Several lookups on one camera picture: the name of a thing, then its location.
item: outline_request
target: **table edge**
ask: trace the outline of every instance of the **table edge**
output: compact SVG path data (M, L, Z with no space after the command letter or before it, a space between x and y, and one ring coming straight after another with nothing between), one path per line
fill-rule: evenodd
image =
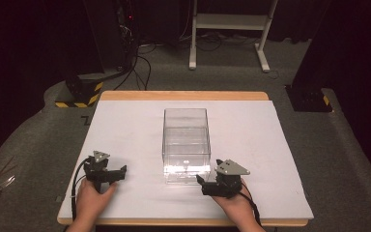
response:
M104 91L100 101L268 101L265 92L248 91Z
M60 224L69 225L71 218L58 217ZM306 218L261 219L261 224L267 227L302 227L308 223ZM235 226L229 219L187 218L187 219L161 219L161 218L99 218L96 225L130 225L130 226Z

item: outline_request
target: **white table top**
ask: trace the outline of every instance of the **white table top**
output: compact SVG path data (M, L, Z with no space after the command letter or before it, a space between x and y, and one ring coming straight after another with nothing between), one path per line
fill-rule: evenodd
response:
M161 158L165 108L207 108L212 168L216 159L230 159L250 171L243 178L263 225L304 226L313 218L272 101L103 98L76 167L93 151L101 151L111 156L109 170L127 165L128 172L97 224L232 224L200 186L165 184ZM71 182L58 215L63 224L71 223Z

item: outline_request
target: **white metal stand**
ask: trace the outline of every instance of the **white metal stand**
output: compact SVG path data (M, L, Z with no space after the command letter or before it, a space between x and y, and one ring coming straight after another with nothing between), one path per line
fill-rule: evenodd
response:
M263 31L261 41L255 44L255 50L261 63L263 72L270 71L267 59L264 54L264 45L270 31L273 13L275 12L278 0L272 0L270 11L265 15L246 15L246 14L198 14L197 0L194 0L191 48L189 52L189 68L197 68L196 33L197 28L211 29L234 29L234 30L254 30Z

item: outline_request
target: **hand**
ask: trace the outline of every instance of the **hand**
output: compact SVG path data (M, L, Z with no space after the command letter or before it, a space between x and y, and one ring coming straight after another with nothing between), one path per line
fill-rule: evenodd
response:
M101 194L95 189L93 182L83 179L76 200L76 219L68 228L68 231L90 231L98 216L106 208L108 202L117 188L117 183L109 186L108 190Z
M249 192L243 179L242 182L243 189L241 193L249 197ZM213 200L222 208L227 217L237 225L241 232L264 231L255 220L251 205L243 196L237 194L230 199L213 196Z

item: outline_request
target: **transparent acrylic container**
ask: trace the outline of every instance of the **transparent acrylic container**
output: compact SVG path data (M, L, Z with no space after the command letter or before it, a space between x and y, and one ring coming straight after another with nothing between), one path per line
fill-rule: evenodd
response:
M167 184L198 185L210 175L210 135L205 108L164 110L162 159Z

